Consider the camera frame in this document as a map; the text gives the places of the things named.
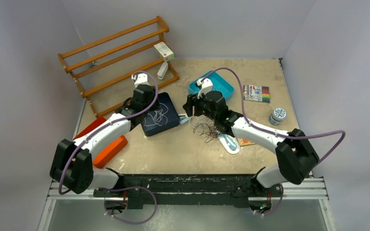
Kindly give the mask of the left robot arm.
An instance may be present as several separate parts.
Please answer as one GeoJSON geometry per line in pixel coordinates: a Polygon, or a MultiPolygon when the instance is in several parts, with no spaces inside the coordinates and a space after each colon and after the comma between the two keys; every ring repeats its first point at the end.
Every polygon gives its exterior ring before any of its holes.
{"type": "Polygon", "coordinates": [[[157,87],[140,84],[126,104],[106,122],[75,141],[60,141],[49,173],[53,180],[59,182],[59,193],[72,191],[80,194],[88,188],[105,188],[113,197],[122,195],[124,183],[119,180],[118,173],[95,169],[92,160],[117,138],[141,124],[147,113],[156,109],[157,99],[157,87]]]}

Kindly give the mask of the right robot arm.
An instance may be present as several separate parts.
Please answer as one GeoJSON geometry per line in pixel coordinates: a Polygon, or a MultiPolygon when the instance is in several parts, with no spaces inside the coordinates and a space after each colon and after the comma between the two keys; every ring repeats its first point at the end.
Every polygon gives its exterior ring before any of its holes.
{"type": "Polygon", "coordinates": [[[253,177],[251,189],[255,195],[262,196],[270,187],[284,182],[301,184],[319,162],[318,154],[301,130],[271,129],[246,119],[230,110],[218,91],[201,96],[189,94],[183,109],[188,116],[211,119],[222,134],[249,140],[276,155],[276,165],[264,167],[253,177]]]}

